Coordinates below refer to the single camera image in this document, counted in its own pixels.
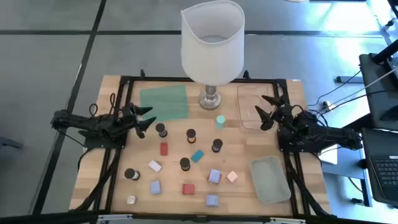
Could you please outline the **grey chair leg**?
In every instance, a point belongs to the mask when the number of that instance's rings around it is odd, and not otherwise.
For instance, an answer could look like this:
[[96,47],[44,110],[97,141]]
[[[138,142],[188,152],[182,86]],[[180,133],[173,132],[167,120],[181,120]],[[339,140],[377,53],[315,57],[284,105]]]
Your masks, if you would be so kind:
[[16,149],[22,149],[23,146],[24,145],[22,143],[0,136],[0,149],[3,147],[13,147]]

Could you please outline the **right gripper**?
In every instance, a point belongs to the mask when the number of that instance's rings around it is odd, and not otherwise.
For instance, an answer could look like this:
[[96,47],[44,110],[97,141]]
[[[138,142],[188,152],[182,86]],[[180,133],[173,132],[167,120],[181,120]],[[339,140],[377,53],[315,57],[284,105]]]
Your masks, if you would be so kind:
[[261,97],[272,106],[275,106],[275,110],[272,112],[272,119],[269,113],[265,112],[262,108],[255,106],[261,119],[261,130],[267,131],[271,129],[274,125],[274,121],[286,127],[293,126],[294,116],[292,114],[292,105],[285,103],[281,97],[271,97],[267,95],[262,95]]

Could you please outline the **table lamp white shade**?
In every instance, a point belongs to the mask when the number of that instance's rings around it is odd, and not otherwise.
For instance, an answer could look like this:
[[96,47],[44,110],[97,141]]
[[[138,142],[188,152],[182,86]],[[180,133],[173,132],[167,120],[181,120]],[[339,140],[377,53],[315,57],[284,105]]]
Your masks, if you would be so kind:
[[221,104],[217,87],[233,81],[244,67],[244,11],[231,0],[215,0],[182,10],[181,21],[183,71],[205,86],[200,106],[215,110]]

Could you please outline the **white sand hourglass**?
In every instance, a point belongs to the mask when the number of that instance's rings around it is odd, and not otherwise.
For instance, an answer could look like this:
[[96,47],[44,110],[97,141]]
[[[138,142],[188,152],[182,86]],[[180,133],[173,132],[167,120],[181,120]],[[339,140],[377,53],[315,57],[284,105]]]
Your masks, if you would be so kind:
[[127,178],[127,179],[139,180],[139,178],[140,178],[141,175],[140,175],[139,171],[134,170],[134,169],[132,169],[132,168],[128,168],[128,169],[125,170],[124,176],[125,176],[125,178]]

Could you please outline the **blue sand hourglass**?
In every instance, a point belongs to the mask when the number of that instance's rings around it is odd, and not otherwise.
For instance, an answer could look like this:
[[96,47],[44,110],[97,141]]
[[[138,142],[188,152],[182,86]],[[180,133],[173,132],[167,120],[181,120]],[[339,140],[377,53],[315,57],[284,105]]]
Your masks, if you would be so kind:
[[155,130],[158,132],[159,136],[165,138],[168,134],[165,125],[163,123],[158,123],[155,126]]

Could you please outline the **black crossbar silver brackets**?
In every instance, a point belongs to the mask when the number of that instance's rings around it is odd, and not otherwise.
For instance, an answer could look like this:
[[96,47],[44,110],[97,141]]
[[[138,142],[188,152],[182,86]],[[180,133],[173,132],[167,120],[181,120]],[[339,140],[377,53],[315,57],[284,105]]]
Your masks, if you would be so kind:
[[165,215],[150,213],[106,213],[98,211],[69,211],[62,213],[47,213],[36,215],[23,215],[16,217],[0,217],[0,224],[82,224],[94,221],[111,220],[177,220],[192,221],[197,223],[207,222],[261,222],[282,224],[386,224],[381,222],[368,222],[336,217],[319,217],[314,215],[297,215],[293,217],[268,217],[268,216],[236,216],[236,215]]

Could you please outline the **black aluminium table frame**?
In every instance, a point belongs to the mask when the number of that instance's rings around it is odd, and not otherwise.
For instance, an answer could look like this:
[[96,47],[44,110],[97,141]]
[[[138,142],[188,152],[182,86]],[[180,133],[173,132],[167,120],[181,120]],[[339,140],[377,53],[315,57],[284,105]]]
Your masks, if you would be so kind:
[[[221,106],[214,111],[205,111],[198,104],[201,85],[187,78],[172,77],[133,77],[124,92],[131,92],[131,101],[140,101],[140,91],[172,85],[185,85],[189,106],[189,117],[165,123],[167,137],[161,138],[154,127],[150,127],[144,139],[134,131],[127,135],[127,143],[119,155],[116,173],[109,179],[99,195],[100,208],[110,213],[150,213],[165,215],[236,215],[293,217],[299,214],[311,215],[313,209],[303,200],[298,186],[289,185],[291,197],[277,203],[263,203],[257,198],[251,175],[251,162],[267,156],[276,156],[285,161],[284,153],[279,149],[277,130],[249,130],[243,127],[237,104],[237,87],[243,84],[271,84],[274,95],[284,94],[291,103],[305,106],[303,84],[299,80],[239,79],[220,88]],[[216,117],[226,119],[223,129],[216,128]],[[187,141],[187,130],[196,131],[197,140]],[[221,139],[220,152],[211,147],[215,139]],[[160,155],[160,144],[168,144],[167,156]],[[191,156],[198,150],[204,156],[194,163]],[[190,170],[183,171],[180,160],[190,160]],[[162,166],[156,173],[149,167],[155,160]],[[139,180],[127,179],[126,169],[139,171]],[[208,176],[211,169],[221,171],[220,184],[210,184]],[[226,176],[235,171],[238,179],[230,183]],[[159,180],[161,194],[150,193],[150,183]],[[193,195],[183,195],[182,185],[194,184]],[[206,206],[208,194],[219,196],[218,207]],[[128,204],[128,196],[136,196],[135,204]]]

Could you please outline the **black laptop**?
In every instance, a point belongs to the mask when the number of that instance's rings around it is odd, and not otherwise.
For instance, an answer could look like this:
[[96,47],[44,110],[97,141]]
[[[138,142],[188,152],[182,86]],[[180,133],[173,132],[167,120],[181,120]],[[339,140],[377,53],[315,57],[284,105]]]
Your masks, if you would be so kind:
[[363,128],[361,134],[374,199],[398,207],[398,133]]

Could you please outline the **grey floor bracket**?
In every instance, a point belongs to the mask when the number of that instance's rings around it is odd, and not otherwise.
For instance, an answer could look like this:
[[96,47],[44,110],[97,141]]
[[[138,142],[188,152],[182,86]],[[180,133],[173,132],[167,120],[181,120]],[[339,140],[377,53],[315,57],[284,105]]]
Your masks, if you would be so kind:
[[337,83],[354,83],[354,84],[361,84],[363,82],[362,77],[349,77],[349,76],[337,76],[336,77]]

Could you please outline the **clear plastic bin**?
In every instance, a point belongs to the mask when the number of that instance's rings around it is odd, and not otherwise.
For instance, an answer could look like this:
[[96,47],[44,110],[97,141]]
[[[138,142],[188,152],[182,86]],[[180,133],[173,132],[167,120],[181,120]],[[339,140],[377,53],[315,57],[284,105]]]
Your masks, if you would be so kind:
[[240,120],[244,128],[249,130],[260,130],[262,124],[255,106],[260,107],[267,113],[271,113],[273,106],[268,103],[262,95],[274,96],[271,84],[243,84],[237,87],[237,104]]

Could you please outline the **grey plastic bin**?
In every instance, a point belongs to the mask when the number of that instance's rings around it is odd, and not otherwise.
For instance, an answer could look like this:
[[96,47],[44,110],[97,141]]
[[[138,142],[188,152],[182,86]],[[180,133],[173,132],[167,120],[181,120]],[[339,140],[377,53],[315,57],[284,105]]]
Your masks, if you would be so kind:
[[278,157],[252,160],[251,175],[257,198],[261,202],[277,203],[290,199],[290,188]]

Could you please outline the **green flat mat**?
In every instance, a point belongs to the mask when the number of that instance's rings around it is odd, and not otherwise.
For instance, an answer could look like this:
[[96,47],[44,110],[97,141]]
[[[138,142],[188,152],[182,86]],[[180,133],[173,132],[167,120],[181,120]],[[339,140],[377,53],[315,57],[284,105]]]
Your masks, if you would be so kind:
[[185,119],[189,106],[185,85],[172,85],[140,91],[141,107],[152,107],[143,119],[156,117],[156,122]]

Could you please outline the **black desk top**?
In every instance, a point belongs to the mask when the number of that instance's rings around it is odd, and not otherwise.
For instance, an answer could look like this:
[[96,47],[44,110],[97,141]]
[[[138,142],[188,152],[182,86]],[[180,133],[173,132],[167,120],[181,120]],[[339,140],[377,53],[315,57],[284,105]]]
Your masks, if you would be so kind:
[[372,56],[374,54],[359,56],[372,127],[398,131],[398,115],[392,121],[381,119],[388,110],[398,106],[398,67],[391,67],[388,61],[374,63]]

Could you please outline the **teal wall charger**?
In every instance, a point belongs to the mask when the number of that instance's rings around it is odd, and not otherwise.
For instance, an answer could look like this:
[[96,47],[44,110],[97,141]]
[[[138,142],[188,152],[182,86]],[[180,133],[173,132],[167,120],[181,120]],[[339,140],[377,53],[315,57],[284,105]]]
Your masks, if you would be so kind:
[[204,156],[204,152],[200,149],[198,149],[192,156],[191,156],[191,160],[194,163],[197,163],[202,157]]

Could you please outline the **black diagonal pole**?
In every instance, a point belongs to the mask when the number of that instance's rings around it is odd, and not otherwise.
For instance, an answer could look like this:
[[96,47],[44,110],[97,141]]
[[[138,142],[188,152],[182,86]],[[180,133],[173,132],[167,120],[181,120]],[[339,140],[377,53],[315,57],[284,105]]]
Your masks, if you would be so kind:
[[393,41],[392,44],[388,45],[385,49],[380,51],[378,54],[372,56],[374,63],[381,63],[386,61],[389,57],[394,55],[398,51],[398,39]]

